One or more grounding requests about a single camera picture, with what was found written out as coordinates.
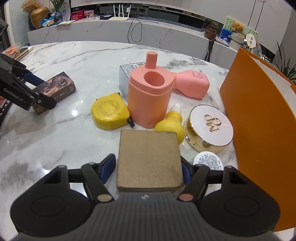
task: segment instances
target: red box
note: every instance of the red box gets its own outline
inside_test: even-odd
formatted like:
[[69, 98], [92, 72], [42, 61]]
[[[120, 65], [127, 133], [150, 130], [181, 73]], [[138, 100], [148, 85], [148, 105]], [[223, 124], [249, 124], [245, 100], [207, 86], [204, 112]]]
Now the red box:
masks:
[[83, 19], [83, 10], [71, 13], [71, 20], [79, 20], [79, 19]]
[[93, 17], [94, 17], [94, 10], [83, 11], [83, 18], [93, 18]]

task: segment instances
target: white label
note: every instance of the white label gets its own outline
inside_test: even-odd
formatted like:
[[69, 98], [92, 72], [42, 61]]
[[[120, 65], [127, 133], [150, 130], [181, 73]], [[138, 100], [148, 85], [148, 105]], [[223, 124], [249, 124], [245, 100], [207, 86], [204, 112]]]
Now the white label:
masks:
[[223, 170], [223, 164], [220, 158], [212, 152], [203, 151], [199, 153], [193, 161], [193, 165], [195, 164], [203, 164], [208, 166], [211, 170]]
[[139, 67], [140, 65], [144, 65], [144, 62], [140, 62], [140, 63], [134, 63], [134, 64], [125, 64], [125, 65], [121, 65], [123, 71], [125, 72], [125, 74], [130, 77], [131, 72]]

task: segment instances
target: gold compact rim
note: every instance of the gold compact rim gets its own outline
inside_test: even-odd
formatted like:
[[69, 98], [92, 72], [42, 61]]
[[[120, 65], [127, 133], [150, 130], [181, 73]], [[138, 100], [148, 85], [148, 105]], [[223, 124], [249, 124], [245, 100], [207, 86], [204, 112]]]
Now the gold compact rim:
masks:
[[194, 108], [192, 108], [192, 110], [190, 111], [189, 113], [189, 116], [185, 122], [185, 125], [184, 125], [184, 132], [185, 132], [185, 137], [186, 139], [188, 140], [189, 144], [194, 148], [196, 149], [197, 151], [211, 151], [213, 153], [218, 153], [220, 151], [222, 151], [226, 146], [228, 146], [231, 141], [233, 140], [233, 137], [232, 139], [225, 145], [214, 145], [214, 144], [211, 144], [207, 141], [205, 141], [204, 139], [202, 139], [198, 133], [192, 128], [192, 122], [191, 122], [191, 119], [190, 119], [190, 116], [191, 116], [191, 112], [198, 106], [202, 106], [202, 105], [205, 105], [205, 106], [210, 106], [210, 107], [213, 107], [211, 105], [207, 105], [207, 104], [201, 104], [201, 105], [197, 105], [195, 106]]

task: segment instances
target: white cabinet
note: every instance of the white cabinet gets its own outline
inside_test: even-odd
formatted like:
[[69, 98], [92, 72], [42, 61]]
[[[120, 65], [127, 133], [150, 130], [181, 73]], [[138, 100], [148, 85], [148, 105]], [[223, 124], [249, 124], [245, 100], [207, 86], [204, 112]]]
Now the white cabinet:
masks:
[[274, 54], [278, 47], [276, 42], [280, 44], [283, 40], [287, 25], [290, 19], [292, 7], [284, 0], [256, 0], [256, 15], [252, 15], [249, 27], [254, 28], [258, 22], [256, 31], [258, 32], [257, 41], [268, 48]]
[[190, 11], [224, 23], [227, 16], [247, 25], [254, 2], [251, 0], [192, 0]]

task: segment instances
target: black cable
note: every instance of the black cable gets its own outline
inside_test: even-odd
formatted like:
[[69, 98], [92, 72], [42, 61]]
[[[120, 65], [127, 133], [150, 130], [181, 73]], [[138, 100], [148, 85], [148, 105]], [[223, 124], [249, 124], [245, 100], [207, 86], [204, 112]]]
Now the black cable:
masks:
[[[138, 14], [138, 13], [139, 13], [139, 11], [136, 13], [135, 17], [133, 18], [133, 20], [132, 20], [132, 22], [131, 22], [130, 27], [128, 28], [128, 34], [129, 34], [129, 31], [130, 31], [130, 29], [131, 29], [131, 26], [132, 26], [132, 24], [133, 24], [134, 19], [137, 19], [137, 20], [138, 20], [138, 18], [137, 18], [137, 14]], [[140, 42], [140, 41], [142, 40], [142, 30], [143, 30], [143, 25], [142, 25], [142, 23], [145, 23], [145, 22], [157, 23], [157, 22], [153, 22], [153, 21], [142, 21], [142, 22], [141, 22], [141, 21], [138, 20], [138, 23], [136, 23], [136, 25], [135, 25], [135, 26], [133, 27], [133, 29], [131, 30], [131, 34], [132, 34], [134, 28], [135, 28], [139, 23], [141, 24], [141, 38], [140, 38], [140, 40], [139, 40], [139, 41], [135, 41], [135, 40], [133, 39], [133, 36], [131, 35], [131, 39], [132, 39], [135, 43], [138, 43], [138, 42]]]
[[255, 4], [256, 4], [256, 0], [255, 0], [255, 2], [254, 2], [253, 10], [252, 10], [252, 13], [251, 13], [251, 16], [250, 16], [250, 19], [249, 19], [249, 22], [248, 22], [247, 27], [248, 27], [249, 24], [250, 24], [250, 21], [251, 21], [251, 18], [252, 18], [253, 12], [254, 12]]
[[[148, 14], [149, 17], [152, 17], [151, 15]], [[152, 18], [157, 18], [157, 17], [152, 17]], [[159, 21], [163, 21], [162, 19], [157, 18]]]
[[257, 28], [257, 26], [258, 26], [258, 23], [259, 23], [260, 17], [261, 17], [261, 13], [262, 13], [262, 10], [263, 10], [263, 5], [264, 5], [264, 3], [265, 3], [265, 0], [263, 0], [263, 4], [262, 4], [262, 8], [261, 8], [261, 12], [260, 12], [260, 15], [259, 15], [259, 18], [258, 18], [258, 22], [257, 22], [256, 27], [255, 27], [255, 31], [256, 31], [256, 28]]

